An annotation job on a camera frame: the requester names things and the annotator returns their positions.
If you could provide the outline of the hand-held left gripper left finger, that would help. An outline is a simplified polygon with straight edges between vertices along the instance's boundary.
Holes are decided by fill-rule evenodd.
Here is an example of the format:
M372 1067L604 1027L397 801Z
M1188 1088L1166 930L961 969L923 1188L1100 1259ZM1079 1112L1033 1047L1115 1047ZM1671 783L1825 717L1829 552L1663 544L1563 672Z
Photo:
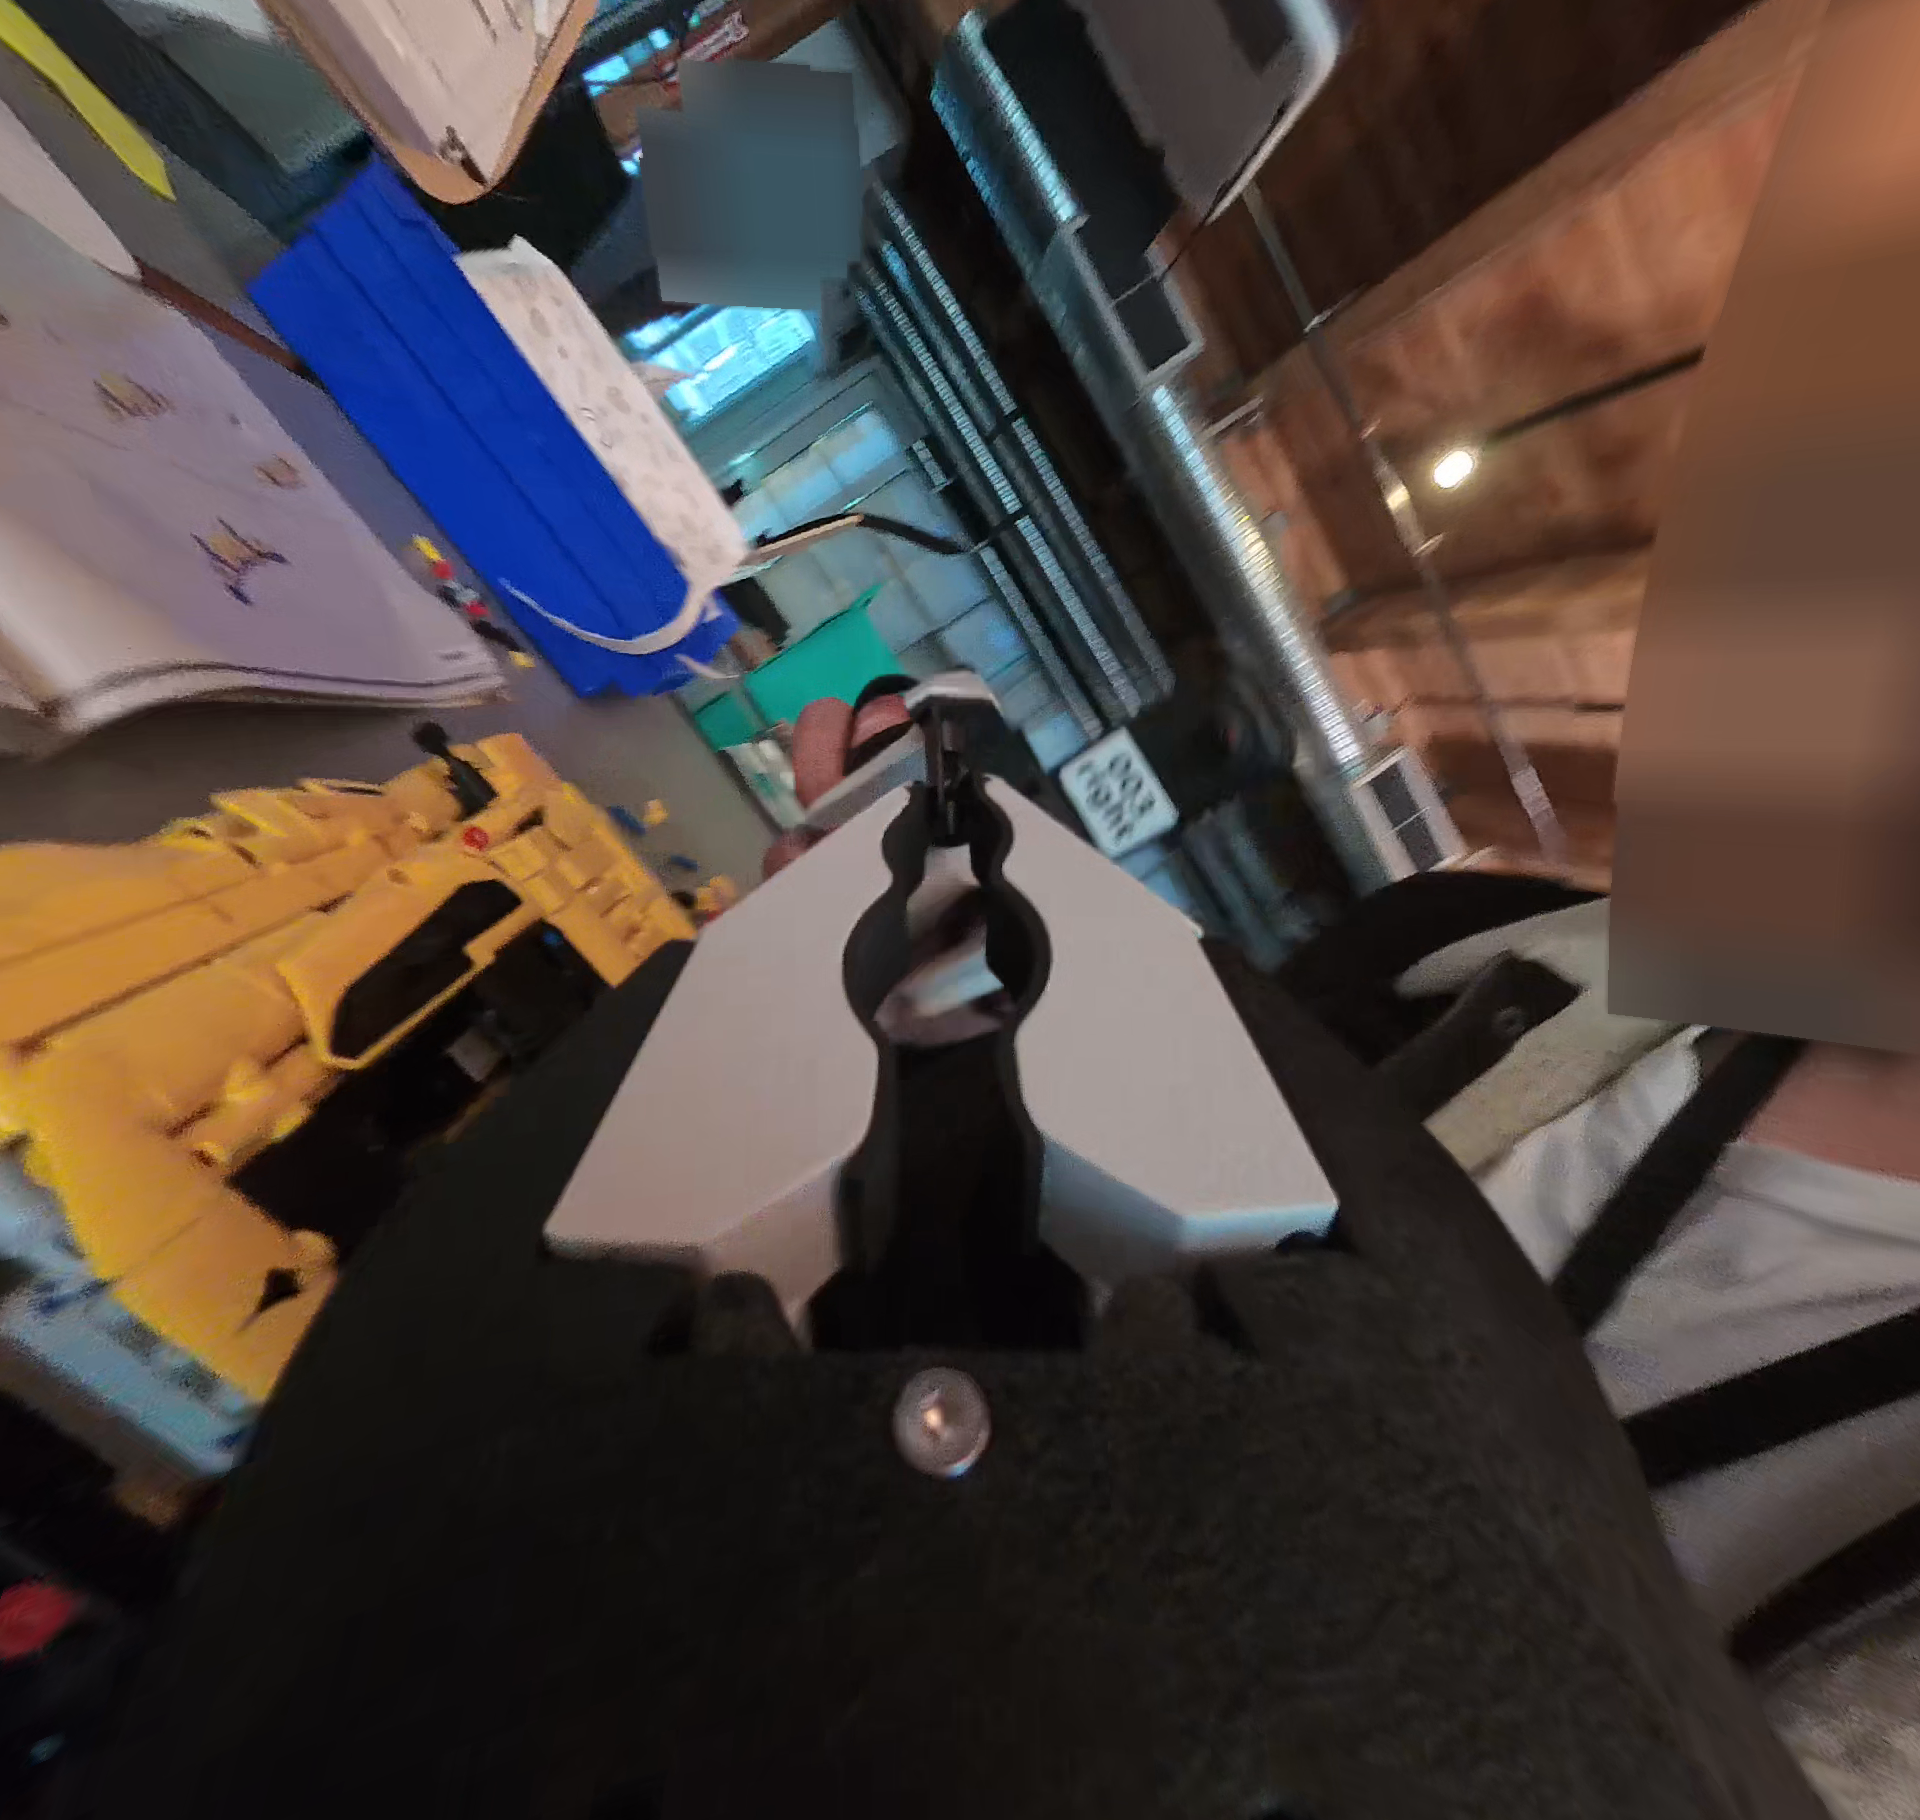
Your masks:
M866 804L713 923L576 1161L560 1256L751 1274L803 1307L894 1231L894 1040L923 783Z

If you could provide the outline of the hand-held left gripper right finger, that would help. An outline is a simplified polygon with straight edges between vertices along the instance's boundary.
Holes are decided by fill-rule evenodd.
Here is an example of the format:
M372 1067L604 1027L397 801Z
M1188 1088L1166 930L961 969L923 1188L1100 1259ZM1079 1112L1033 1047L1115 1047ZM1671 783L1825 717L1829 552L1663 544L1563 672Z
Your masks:
M1047 969L1013 1031L1043 1142L1039 1239L1084 1277L1147 1277L1325 1234L1328 1179L1199 928L1008 782L1002 883Z

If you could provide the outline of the yellow brick car model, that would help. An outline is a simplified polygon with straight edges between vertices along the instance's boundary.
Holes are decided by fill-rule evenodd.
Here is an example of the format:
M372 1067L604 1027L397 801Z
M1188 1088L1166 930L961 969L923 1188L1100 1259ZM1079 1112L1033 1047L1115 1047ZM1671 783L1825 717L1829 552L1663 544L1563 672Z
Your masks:
M4 846L4 1161L47 1310L263 1402L422 1146L698 932L524 735Z

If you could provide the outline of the person's right hand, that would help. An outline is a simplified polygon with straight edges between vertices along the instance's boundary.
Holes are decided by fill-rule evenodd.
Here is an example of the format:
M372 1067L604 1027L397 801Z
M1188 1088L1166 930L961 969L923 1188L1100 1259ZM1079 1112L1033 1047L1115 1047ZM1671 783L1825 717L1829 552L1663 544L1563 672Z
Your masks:
M823 695L805 704L790 734L790 775L798 803L813 810L916 731L902 693L878 693L858 704Z

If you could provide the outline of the green panel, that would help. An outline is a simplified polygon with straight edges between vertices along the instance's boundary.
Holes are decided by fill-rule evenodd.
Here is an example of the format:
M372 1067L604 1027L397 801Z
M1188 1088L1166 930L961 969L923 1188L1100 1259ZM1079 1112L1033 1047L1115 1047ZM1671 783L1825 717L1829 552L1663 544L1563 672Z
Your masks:
M728 754L794 725L808 703L855 704L875 682L899 676L899 657L873 622L875 596L878 589L855 596L851 605L790 638L776 656L693 707L691 725L705 747Z

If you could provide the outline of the silver ceiling pipes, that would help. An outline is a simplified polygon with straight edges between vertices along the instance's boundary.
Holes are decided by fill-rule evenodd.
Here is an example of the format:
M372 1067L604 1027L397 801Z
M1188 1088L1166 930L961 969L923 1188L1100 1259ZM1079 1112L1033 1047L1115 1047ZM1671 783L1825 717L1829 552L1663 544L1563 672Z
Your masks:
M1173 695L1173 669L899 196L861 204L851 296L958 494L985 568L1068 713L1100 735Z

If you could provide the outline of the black fleece-lined jacket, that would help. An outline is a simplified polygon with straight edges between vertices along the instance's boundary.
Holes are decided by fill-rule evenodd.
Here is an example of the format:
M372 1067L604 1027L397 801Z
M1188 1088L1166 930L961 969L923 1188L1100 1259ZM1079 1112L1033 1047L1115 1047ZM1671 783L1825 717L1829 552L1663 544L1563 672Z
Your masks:
M1686 1027L1609 1006L1606 895L1526 872L1414 872L1333 916L1280 987L1470 1175Z

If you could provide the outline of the grid window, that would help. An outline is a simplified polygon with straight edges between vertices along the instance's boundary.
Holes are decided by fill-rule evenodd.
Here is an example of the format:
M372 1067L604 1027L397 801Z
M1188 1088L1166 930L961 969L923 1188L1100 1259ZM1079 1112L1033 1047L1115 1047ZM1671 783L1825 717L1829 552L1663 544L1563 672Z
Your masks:
M798 308L704 303L636 324L615 343L631 362L670 374L660 396L681 426L693 428L770 374L806 367L816 328L813 314Z

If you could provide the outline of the white patterned paper bag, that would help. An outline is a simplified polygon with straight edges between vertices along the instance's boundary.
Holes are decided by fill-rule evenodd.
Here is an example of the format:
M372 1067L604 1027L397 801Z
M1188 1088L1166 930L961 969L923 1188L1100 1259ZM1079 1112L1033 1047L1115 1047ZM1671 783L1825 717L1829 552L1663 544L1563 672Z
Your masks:
M604 557L640 583L618 596L609 568L581 565L605 626L584 626L577 608L550 608L512 581L502 583L507 600L591 649L640 662L664 685L708 672L740 624L720 597L747 552L733 513L564 271L524 238L456 253L454 264L567 426L561 455L576 485L537 489L537 510L560 519L564 541L586 541L596 519Z

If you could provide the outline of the cluster of small coloured pieces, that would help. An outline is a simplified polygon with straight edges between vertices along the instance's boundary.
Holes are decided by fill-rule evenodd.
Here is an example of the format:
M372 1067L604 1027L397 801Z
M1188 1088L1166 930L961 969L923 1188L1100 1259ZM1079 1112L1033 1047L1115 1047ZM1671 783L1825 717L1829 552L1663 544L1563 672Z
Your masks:
M428 537L410 537L424 583L436 600L452 610L463 624L483 644L504 654L517 671L529 671L535 656L493 612L489 600L465 579L465 573Z

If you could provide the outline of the blue plastic bin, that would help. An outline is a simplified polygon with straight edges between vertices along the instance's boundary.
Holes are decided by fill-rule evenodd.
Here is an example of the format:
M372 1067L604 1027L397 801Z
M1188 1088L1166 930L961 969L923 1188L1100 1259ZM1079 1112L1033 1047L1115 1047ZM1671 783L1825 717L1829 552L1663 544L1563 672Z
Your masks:
M246 292L571 693L673 693L733 644L378 154Z

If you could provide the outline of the white shirt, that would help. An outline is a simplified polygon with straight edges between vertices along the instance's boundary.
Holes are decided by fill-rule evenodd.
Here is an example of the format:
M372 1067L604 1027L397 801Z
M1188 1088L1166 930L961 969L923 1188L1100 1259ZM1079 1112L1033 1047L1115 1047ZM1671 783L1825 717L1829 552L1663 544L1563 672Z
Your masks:
M1916 1062L1692 1030L1480 1184L1833 1815L1916 1815Z

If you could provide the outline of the open instruction booklet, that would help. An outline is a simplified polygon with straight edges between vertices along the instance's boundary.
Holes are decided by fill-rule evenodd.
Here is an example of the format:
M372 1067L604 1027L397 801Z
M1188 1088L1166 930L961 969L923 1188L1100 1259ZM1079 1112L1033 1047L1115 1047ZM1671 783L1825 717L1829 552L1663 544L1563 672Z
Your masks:
M10 107L1 317L4 754L180 703L500 691Z

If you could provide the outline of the yellow tape piece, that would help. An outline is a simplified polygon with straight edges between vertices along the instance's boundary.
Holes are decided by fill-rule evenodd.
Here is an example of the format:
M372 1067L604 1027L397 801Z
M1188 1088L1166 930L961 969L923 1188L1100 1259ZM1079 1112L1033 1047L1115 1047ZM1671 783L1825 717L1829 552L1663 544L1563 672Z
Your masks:
M153 140L16 0L1 0L1 46L50 85L149 193L176 200L173 177Z

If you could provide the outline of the silver spiral duct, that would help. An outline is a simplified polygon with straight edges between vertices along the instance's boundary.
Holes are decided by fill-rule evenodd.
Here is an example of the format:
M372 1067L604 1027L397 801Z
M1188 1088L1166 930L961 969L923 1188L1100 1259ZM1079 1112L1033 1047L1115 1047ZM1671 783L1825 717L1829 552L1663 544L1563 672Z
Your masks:
M1223 641L1286 704L1311 763L1336 786L1358 783L1370 754L1275 547L1180 384L1199 347L1184 298L1150 266L1148 303L1166 314L1181 343L1172 360L1147 367L1094 269L1090 214L998 63L981 9L947 31L931 103Z

